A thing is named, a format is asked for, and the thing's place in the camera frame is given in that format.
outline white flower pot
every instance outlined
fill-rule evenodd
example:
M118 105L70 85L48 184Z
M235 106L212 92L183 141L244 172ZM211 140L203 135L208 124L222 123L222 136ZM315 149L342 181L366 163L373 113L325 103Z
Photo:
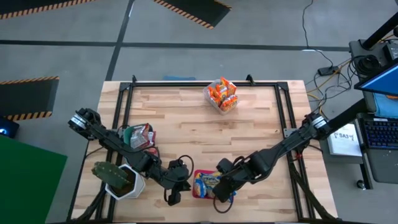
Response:
M108 194L110 194L112 197L114 197L116 200L121 200L123 198L138 198L138 196L141 194L141 192L144 190L145 188L145 182L144 182L144 178L137 173L136 171L134 171L129 165L127 164L123 164L121 166L119 166L119 168L123 168L126 167L129 170L133 171L133 173L135 173L136 175L136 179L135 179L135 184L134 184L134 188L132 191L130 191L129 193L123 195L123 196L117 196L111 186L109 186L108 184L106 184L105 186L105 190L107 191Z

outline wooden tabletop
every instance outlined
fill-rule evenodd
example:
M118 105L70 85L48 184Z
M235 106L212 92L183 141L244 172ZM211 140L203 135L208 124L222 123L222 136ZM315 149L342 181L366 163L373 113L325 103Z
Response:
M301 124L304 115L310 112L305 86L303 81L288 83L296 122ZM101 92L98 112L107 128L113 122L119 84L120 82L105 82ZM164 166L170 160L188 154L195 161L195 170L215 170L222 158L233 161L238 156L248 156L253 151L270 148L282 140L274 89L259 86L238 87L236 94L239 97L237 107L222 116L205 101L202 88L134 88L129 125L150 123L153 126L157 132L155 141ZM119 124L123 119L126 95L123 98ZM285 101L284 110L287 124L290 124ZM97 148L99 144L91 142L88 153ZM91 173L91 168L94 162L104 161L105 155L106 150L103 149L86 159L72 217L81 215L98 193L101 181ZM303 156L312 192L336 216L321 152L309 147ZM114 221L297 221L286 158L278 160L268 179L254 185L246 184L240 189L232 209L226 214L217 213L212 200L193 198L191 192L182 192L181 202L170 207L163 200L163 190L153 180L146 180L146 187L139 198L124 199L116 203ZM300 198L304 214L307 214L302 192ZM224 210L228 203L219 203L218 207Z

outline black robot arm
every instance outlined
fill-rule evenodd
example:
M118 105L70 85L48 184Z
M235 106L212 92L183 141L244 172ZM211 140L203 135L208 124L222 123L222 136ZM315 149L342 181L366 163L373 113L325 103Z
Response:
M172 189L173 197L169 197L169 205L179 203L179 191L190 190L187 182L189 171L182 160L171 161L168 169L161 166L162 161L155 155L146 151L134 150L125 144L119 135L112 130L107 130L101 124L100 115L91 109L80 109L68 122L72 130L83 137L98 142L107 150L112 150L123 155L132 169L151 178L165 190Z
M331 134L331 128L319 114L310 114L303 120L302 126L289 137L272 147L238 157L234 162L222 159L217 170L223 175L213 193L221 202L227 201L235 190L246 182L255 184L265 180L272 172L277 160L294 149L304 149L311 139L324 138Z

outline green plant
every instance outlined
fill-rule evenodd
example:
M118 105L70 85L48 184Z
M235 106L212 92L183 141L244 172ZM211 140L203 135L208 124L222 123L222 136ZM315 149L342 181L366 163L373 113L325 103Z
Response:
M127 180L127 173L110 162L95 162L91 171L103 182L117 189L131 183Z

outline gray floor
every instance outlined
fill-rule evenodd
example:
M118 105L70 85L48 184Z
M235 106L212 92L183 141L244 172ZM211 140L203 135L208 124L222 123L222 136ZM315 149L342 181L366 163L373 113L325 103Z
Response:
M150 0L136 0L125 42L305 45L302 9L310 0L224 0L233 10L214 30L207 30ZM81 6L0 21L2 40L114 42L128 0L97 0ZM310 45L347 47L366 38L397 11L394 0L324 0L308 8ZM68 156L67 167L47 222L66 219L87 141L67 127L73 112L96 108L113 53L112 47L45 47L0 45L0 81L60 76L54 114L49 119L21 121L19 140ZM340 63L348 52L325 52ZM161 80L164 75L262 80L310 81L328 62L316 52L276 50L209 50L122 48L113 80ZM333 118L362 97L351 90L323 107ZM344 220L396 223L398 185L374 183L374 190L354 186L359 166L326 163L339 217Z

